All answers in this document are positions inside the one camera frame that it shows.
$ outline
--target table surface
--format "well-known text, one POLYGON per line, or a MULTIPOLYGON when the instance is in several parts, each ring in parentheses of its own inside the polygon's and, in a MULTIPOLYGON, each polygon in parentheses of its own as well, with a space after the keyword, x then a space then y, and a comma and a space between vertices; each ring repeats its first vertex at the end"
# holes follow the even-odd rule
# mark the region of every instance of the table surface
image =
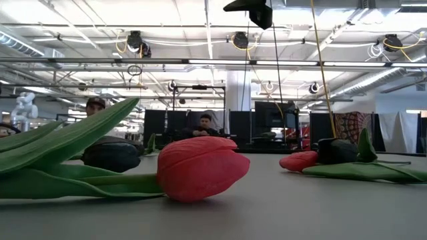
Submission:
MULTIPOLYGON (((193 204, 149 200, 0 200, 2 239, 427 239, 427 188, 289 173, 281 155, 247 154, 250 172, 193 204)), ((396 155, 427 170, 427 159, 396 155)), ((153 173, 146 157, 130 173, 153 173)))

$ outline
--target white robot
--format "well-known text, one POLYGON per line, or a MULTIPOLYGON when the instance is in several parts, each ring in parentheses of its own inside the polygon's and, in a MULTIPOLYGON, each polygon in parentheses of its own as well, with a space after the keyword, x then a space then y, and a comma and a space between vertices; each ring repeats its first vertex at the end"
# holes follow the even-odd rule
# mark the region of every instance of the white robot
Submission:
POLYGON ((34 98, 34 93, 21 93, 16 98, 16 107, 11 113, 11 124, 17 127, 18 123, 22 123, 22 132, 29 130, 29 119, 35 119, 39 114, 37 106, 33 105, 34 98))

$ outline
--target pillar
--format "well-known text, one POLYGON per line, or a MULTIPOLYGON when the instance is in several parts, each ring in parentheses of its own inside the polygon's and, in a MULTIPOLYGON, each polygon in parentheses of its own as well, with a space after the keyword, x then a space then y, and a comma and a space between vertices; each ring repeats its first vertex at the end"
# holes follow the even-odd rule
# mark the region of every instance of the pillar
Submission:
POLYGON ((226 79, 226 133, 229 133, 229 111, 251 111, 251 73, 228 71, 226 79))

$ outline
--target red tulip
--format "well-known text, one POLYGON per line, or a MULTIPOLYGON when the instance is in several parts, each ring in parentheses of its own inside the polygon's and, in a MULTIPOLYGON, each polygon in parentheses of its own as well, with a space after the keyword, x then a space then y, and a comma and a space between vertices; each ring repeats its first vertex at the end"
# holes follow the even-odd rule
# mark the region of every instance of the red tulip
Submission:
POLYGON ((194 202, 227 190, 249 170, 248 158, 221 137, 176 141, 159 154, 157 182, 172 199, 194 202))
POLYGON ((289 171, 302 172, 306 167, 313 167, 318 160, 318 153, 315 151, 305 151, 294 153, 288 157, 280 159, 280 166, 289 171))

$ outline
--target black hair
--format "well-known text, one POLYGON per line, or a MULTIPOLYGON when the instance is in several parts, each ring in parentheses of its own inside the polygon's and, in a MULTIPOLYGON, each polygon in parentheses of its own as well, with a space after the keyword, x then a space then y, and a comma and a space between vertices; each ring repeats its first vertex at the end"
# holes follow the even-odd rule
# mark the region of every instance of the black hair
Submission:
POLYGON ((206 119, 209 119, 209 121, 212 121, 212 117, 209 114, 203 114, 202 116, 200 116, 200 119, 202 118, 206 118, 206 119))

